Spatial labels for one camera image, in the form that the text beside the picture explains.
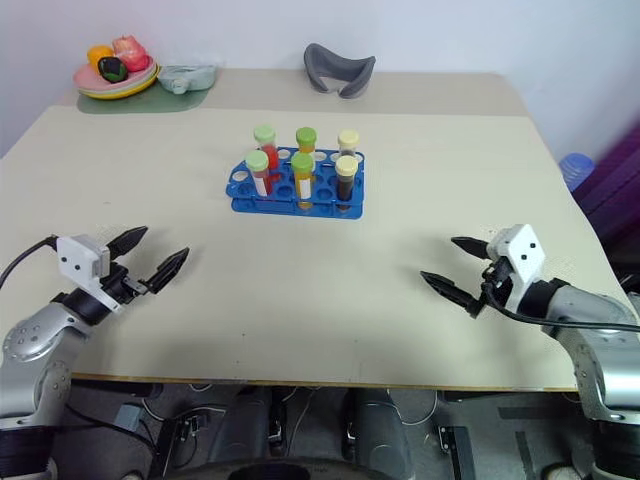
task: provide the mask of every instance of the table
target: table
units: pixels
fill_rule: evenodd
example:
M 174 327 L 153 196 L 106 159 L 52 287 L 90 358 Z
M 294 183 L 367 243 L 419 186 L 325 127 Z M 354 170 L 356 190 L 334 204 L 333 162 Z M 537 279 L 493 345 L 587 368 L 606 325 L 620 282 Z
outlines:
M 360 220 L 235 213 L 224 188 L 271 123 L 360 132 L 367 156 Z M 485 264 L 449 242 L 534 226 L 558 276 L 627 303 L 526 109 L 491 74 L 377 74 L 344 101 L 301 72 L 227 70 L 194 110 L 86 115 L 65 97 L 2 163 L 6 265 L 48 233 L 109 240 L 148 225 L 123 259 L 146 277 L 190 246 L 180 275 L 97 329 L 76 376 L 571 389 L 569 357 L 538 328 L 491 309 L 476 320 L 420 270 L 475 294 Z M 24 262 L 0 292 L 0 334 L 71 285 L 54 255 Z

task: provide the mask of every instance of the test tube rack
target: test tube rack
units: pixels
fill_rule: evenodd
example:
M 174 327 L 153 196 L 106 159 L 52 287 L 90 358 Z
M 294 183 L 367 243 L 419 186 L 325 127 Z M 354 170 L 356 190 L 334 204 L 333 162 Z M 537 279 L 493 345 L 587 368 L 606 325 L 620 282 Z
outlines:
M 240 162 L 229 175 L 227 195 L 231 197 L 231 208 L 243 213 L 270 213 L 275 215 L 298 215 L 301 217 L 325 217 L 356 220 L 362 216 L 364 203 L 364 155 L 357 152 L 360 159 L 355 176 L 351 200 L 338 200 L 336 194 L 335 159 L 337 150 L 316 150 L 315 181 L 311 188 L 311 198 L 301 200 L 296 189 L 291 169 L 291 157 L 298 151 L 292 147 L 278 147 L 280 164 L 271 172 L 273 189 L 270 195 L 257 194 L 251 173 L 244 161 Z M 311 202 L 313 206 L 303 209 L 298 202 Z M 348 206 L 347 210 L 338 208 Z

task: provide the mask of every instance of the cable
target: cable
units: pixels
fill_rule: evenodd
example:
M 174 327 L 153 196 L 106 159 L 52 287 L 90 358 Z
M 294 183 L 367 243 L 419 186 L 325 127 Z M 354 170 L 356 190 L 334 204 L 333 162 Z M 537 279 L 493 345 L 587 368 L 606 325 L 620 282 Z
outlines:
M 529 323 L 533 325 L 544 325 L 548 327 L 561 327 L 561 328 L 584 328 L 587 330 L 618 330 L 624 332 L 634 332 L 640 333 L 640 326 L 638 325 L 627 325 L 622 323 L 591 323 L 591 322 L 574 322 L 574 321 L 558 321 L 558 320 L 546 320 L 543 318 L 537 317 L 529 317 L 528 315 L 521 315 L 519 313 L 514 313 L 510 310 L 504 308 L 498 301 L 496 297 L 493 295 L 493 284 L 489 282 L 484 282 L 482 284 L 482 291 L 487 297 L 487 304 L 496 310 L 498 310 L 501 314 L 506 317 L 509 317 L 512 320 L 522 323 Z
M 174 470 L 180 470 L 181 468 L 186 467 L 193 461 L 193 458 L 196 456 L 196 452 L 198 451 L 198 437 L 192 435 L 191 438 L 193 438 L 193 451 L 191 452 L 191 455 L 189 455 L 189 458 L 186 461 L 182 462 L 180 465 L 171 465 L 171 468 L 173 468 Z
M 153 413 L 153 411 L 149 408 L 149 405 L 147 405 L 147 400 L 145 398 L 142 399 L 142 408 L 144 408 L 145 412 L 147 412 L 149 416 L 154 420 L 157 420 L 158 422 L 164 422 L 166 420 L 165 418 L 162 418 L 160 415 Z
M 413 427 L 415 425 L 422 425 L 427 420 L 429 420 L 435 413 L 436 408 L 438 408 L 438 391 L 437 390 L 435 391 L 435 395 L 433 396 L 433 407 L 431 407 L 431 410 L 429 411 L 429 413 L 427 413 L 420 420 L 416 420 L 415 422 L 405 422 L 404 420 L 402 420 L 402 415 L 400 415 L 400 411 L 398 410 L 397 407 L 396 407 L 396 411 L 398 411 L 398 415 L 400 416 L 400 420 L 402 421 L 403 425 L 406 425 L 408 427 Z
M 38 243 L 36 243 L 36 244 L 32 245 L 31 247 L 27 248 L 24 252 L 22 252 L 20 255 L 18 255 L 9 265 L 7 265 L 7 268 L 5 268 L 3 270 L 2 274 L 0 274 L 0 289 L 4 285 L 4 282 L 7 281 L 7 278 L 9 277 L 9 275 L 11 274 L 13 269 L 16 268 L 18 266 L 18 264 L 22 260 L 24 260 L 29 255 L 31 255 L 33 252 L 35 252 L 36 250 L 39 250 L 40 248 L 42 248 L 42 247 L 44 247 L 46 245 L 50 246 L 51 248 L 53 248 L 55 250 L 56 249 L 56 240 L 57 239 L 58 239 L 58 237 L 56 235 L 49 235 L 47 238 L 43 238 Z
M 206 392 L 207 390 L 213 388 L 213 383 L 209 383 L 207 385 L 205 385 L 204 387 L 194 387 L 193 383 L 189 384 L 189 388 L 191 390 L 193 390 L 196 393 L 200 393 L 200 392 Z
M 298 391 L 298 387 L 293 387 L 293 392 L 291 392 L 289 395 L 287 395 L 286 397 L 284 397 L 284 398 L 282 399 L 282 403 L 284 403 L 284 402 L 286 402 L 286 401 L 290 400 L 290 399 L 291 399 L 291 397 L 293 397 L 293 396 L 296 394 L 296 392 L 297 392 L 297 391 Z
M 147 404 L 146 399 L 144 398 L 142 399 L 142 407 L 145 409 L 145 411 L 149 414 L 151 418 L 153 418 L 154 420 L 157 420 L 158 422 L 164 422 L 165 420 L 175 420 L 176 418 L 180 418 L 184 415 L 187 415 L 188 413 L 198 412 L 201 410 L 208 410 L 216 413 L 227 413 L 227 409 L 224 408 L 223 406 L 210 404 L 210 405 L 199 405 L 197 407 L 189 408 L 188 410 L 185 410 L 184 412 L 179 413 L 178 415 L 174 415 L 173 417 L 163 418 L 157 413 L 154 413 L 153 410 L 151 410 L 151 408 Z
M 291 454 L 291 447 L 293 447 L 293 441 L 296 439 L 296 433 L 298 433 L 298 428 L 300 428 L 300 424 L 302 423 L 302 419 L 304 418 L 307 410 L 309 410 L 309 406 L 311 405 L 311 399 L 316 394 L 318 390 L 311 390 L 309 397 L 307 398 L 307 403 L 305 404 L 298 420 L 296 421 L 295 427 L 293 427 L 293 432 L 291 433 L 291 439 L 289 440 L 289 446 L 287 447 L 287 457 Z
M 137 433 L 131 432 L 131 431 L 125 429 L 125 428 L 118 427 L 117 425 L 113 425 L 112 423 L 103 422 L 102 420 L 98 420 L 96 418 L 92 418 L 92 417 L 89 417 L 87 415 L 84 415 L 83 413 L 80 413 L 79 411 L 77 411 L 75 408 L 73 408 L 69 404 L 65 405 L 65 407 L 73 415 L 75 415 L 76 417 L 78 417 L 81 420 L 84 420 L 85 422 L 92 423 L 92 424 L 100 426 L 100 427 L 109 428 L 111 430 L 114 430 L 114 431 L 119 432 L 119 433 L 121 433 L 123 435 L 131 437 L 131 438 L 139 441 L 140 443 L 144 444 L 144 446 L 146 446 L 149 449 L 149 451 L 151 452 L 151 455 L 152 455 L 151 458 L 153 459 L 153 461 L 155 461 L 156 455 L 157 455 L 156 447 L 152 442 L 150 442 L 149 440 L 144 438 L 142 435 L 138 435 Z
M 569 395 L 567 395 L 565 392 L 560 392 L 562 394 L 562 397 L 567 401 L 567 402 L 571 402 L 571 403 L 582 403 L 580 400 L 573 400 Z
M 149 425 L 147 425 L 147 422 L 145 422 L 144 420 L 140 420 L 139 423 L 140 423 L 140 425 L 142 425 L 144 430 L 147 432 L 147 435 L 149 437 L 149 441 L 153 444 L 153 447 L 156 449 L 156 451 L 158 451 L 158 447 L 156 446 L 156 442 L 153 439 L 153 434 L 151 433 L 151 429 L 149 428 Z

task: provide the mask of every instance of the white wall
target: white wall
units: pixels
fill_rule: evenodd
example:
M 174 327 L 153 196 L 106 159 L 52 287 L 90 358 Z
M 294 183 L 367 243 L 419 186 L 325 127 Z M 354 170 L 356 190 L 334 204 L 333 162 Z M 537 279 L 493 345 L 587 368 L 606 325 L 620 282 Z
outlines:
M 91 44 L 133 33 L 160 61 L 299 68 L 318 42 L 379 70 L 495 71 L 556 159 L 597 157 L 640 112 L 637 0 L 0 0 L 0 155 Z

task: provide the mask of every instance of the yellow plate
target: yellow plate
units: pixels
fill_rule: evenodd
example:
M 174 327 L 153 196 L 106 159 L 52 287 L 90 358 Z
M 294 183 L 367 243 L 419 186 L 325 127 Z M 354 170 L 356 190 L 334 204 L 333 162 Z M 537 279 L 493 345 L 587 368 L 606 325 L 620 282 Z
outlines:
M 145 81 L 144 83 L 141 83 L 140 85 L 136 85 L 131 90 L 125 90 L 123 92 L 115 92 L 115 93 L 104 93 L 104 94 L 89 93 L 89 92 L 83 92 L 82 90 L 80 90 L 80 93 L 82 93 L 82 95 L 86 95 L 87 97 L 95 98 L 98 100 L 116 100 L 118 98 L 129 97 L 133 94 L 141 92 L 142 90 L 150 87 L 151 84 L 155 81 L 159 72 L 160 72 L 160 66 L 157 65 L 155 72 L 153 72 L 153 75 L 151 75 L 147 81 Z

